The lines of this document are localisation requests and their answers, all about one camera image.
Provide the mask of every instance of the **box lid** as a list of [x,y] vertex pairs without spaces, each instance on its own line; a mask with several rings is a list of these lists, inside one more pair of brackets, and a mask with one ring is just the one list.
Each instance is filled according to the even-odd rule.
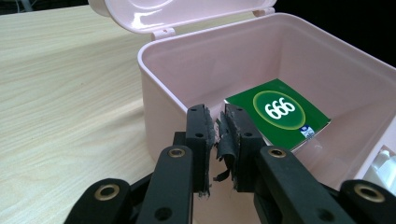
[[276,0],[89,0],[91,8],[134,33],[272,7]]

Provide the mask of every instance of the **dark background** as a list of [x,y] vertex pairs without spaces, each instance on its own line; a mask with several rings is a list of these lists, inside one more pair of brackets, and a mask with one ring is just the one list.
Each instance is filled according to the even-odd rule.
[[[396,67],[396,12],[391,0],[277,0],[276,12],[301,17],[377,59]],[[33,10],[87,5],[88,0],[37,0]],[[14,0],[0,0],[0,15],[17,13]]]

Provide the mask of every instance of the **green book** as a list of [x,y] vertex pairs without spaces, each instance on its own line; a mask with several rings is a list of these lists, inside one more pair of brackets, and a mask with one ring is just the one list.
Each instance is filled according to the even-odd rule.
[[271,145],[290,150],[330,123],[326,115],[279,79],[228,97],[227,103],[244,108]]

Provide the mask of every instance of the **metal screw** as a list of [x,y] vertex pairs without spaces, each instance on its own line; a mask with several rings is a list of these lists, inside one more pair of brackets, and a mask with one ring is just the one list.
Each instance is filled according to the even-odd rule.
[[286,157],[286,152],[279,148],[271,148],[268,150],[268,153],[276,158],[284,158]]
[[183,157],[186,154],[186,151],[181,148],[172,148],[168,151],[168,155],[172,158]]
[[384,195],[377,189],[370,186],[357,184],[354,188],[355,192],[367,201],[373,203],[382,203],[385,201]]
[[108,201],[120,193],[120,187],[116,184],[102,185],[95,192],[95,199],[99,201]]

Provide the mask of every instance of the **light wood surface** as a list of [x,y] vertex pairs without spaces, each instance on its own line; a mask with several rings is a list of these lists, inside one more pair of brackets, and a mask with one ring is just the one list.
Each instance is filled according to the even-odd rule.
[[0,223],[63,223],[96,181],[152,172],[136,62],[149,41],[88,6],[0,16]]

